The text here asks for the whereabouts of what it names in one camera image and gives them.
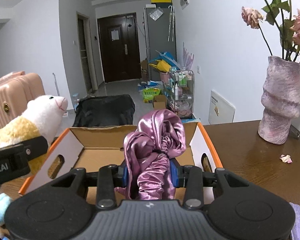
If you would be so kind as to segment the pink satin cloth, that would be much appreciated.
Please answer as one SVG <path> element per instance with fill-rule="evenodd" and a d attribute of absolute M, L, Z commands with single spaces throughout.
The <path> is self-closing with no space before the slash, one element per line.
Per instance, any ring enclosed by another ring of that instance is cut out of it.
<path fill-rule="evenodd" d="M 170 200 L 175 187 L 170 160 L 186 150 L 181 119 L 168 109 L 144 115 L 123 142 L 128 180 L 116 190 L 128 200 Z"/>

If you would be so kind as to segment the white yellow plush toy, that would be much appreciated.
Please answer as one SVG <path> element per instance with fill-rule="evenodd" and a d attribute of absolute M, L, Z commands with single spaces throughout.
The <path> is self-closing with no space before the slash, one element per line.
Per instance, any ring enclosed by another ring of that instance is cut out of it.
<path fill-rule="evenodd" d="M 27 103 L 26 110 L 0 129 L 0 148 L 42 136 L 51 146 L 68 107 L 62 96 L 42 95 Z"/>

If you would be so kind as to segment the orange cardboard box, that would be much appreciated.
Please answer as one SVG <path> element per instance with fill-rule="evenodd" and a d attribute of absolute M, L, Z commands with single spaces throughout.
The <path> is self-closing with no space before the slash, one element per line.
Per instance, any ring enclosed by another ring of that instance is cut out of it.
<path fill-rule="evenodd" d="M 35 176 L 26 179 L 19 194 L 25 195 L 51 182 L 48 170 L 57 157 L 64 161 L 57 176 L 69 172 L 74 167 L 83 167 L 87 172 L 94 172 L 109 164 L 120 165 L 125 159 L 124 138 L 135 129 L 133 125 L 67 128 L 51 145 L 42 168 Z M 188 122 L 184 124 L 184 129 L 186 151 L 177 157 L 179 164 L 201 167 L 201 158 L 205 154 L 212 170 L 221 167 L 222 162 L 204 126 L 200 122 Z"/>

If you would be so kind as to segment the pink ribbed suitcase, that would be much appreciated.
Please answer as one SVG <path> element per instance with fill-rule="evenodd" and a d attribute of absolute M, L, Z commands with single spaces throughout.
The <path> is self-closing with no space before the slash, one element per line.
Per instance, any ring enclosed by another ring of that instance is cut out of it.
<path fill-rule="evenodd" d="M 27 103 L 44 95 L 40 76 L 24 71 L 11 72 L 0 78 L 0 129 L 27 108 Z"/>

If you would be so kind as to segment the metal storage trolley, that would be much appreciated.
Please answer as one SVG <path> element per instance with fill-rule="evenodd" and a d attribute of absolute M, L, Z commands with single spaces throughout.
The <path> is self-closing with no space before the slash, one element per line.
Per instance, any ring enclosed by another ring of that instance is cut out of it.
<path fill-rule="evenodd" d="M 167 107 L 181 119 L 193 116 L 194 73 L 192 70 L 176 70 L 168 73 L 164 82 Z"/>

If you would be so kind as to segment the fallen pink petal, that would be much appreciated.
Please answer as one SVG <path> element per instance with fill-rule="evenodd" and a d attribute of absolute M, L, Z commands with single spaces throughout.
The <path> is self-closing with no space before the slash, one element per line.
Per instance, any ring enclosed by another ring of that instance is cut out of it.
<path fill-rule="evenodd" d="M 290 163 L 292 163 L 293 161 L 292 161 L 292 159 L 291 159 L 291 156 L 290 155 L 281 155 L 280 156 L 280 160 L 283 162 L 283 163 L 288 163 L 288 164 L 290 164 Z"/>

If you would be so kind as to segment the dark brown entry door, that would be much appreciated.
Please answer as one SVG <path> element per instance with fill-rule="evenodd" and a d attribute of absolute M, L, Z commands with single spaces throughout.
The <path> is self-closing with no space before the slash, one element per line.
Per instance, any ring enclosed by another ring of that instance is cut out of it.
<path fill-rule="evenodd" d="M 140 79 L 136 13 L 99 18 L 97 25 L 104 81 Z"/>

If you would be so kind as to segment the purple textured vase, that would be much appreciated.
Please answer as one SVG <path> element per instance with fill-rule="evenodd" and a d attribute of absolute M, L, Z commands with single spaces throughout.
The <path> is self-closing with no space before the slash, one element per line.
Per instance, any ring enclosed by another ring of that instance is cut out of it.
<path fill-rule="evenodd" d="M 300 115 L 300 63 L 268 57 L 261 103 L 264 111 L 258 135 L 269 143 L 284 144 L 292 120 Z"/>

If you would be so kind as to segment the grey refrigerator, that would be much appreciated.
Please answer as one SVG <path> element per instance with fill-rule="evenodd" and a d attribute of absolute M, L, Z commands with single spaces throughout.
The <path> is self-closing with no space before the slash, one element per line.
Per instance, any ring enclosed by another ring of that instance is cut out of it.
<path fill-rule="evenodd" d="M 153 59 L 159 57 L 159 53 L 169 52 L 173 58 L 177 59 L 175 38 L 168 41 L 168 26 L 170 18 L 170 9 L 160 9 L 163 14 L 155 21 L 151 18 L 151 12 L 156 11 L 156 8 L 144 8 L 143 20 L 146 39 L 146 55 L 147 61 L 150 63 Z"/>

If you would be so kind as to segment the yellow box on refrigerator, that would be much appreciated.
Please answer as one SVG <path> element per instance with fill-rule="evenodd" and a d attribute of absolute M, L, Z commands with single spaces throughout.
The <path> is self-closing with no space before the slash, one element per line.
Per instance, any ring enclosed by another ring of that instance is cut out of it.
<path fill-rule="evenodd" d="M 171 3 L 172 4 L 172 0 L 151 0 L 151 3 L 153 3 L 153 4 L 157 4 L 157 3 Z"/>

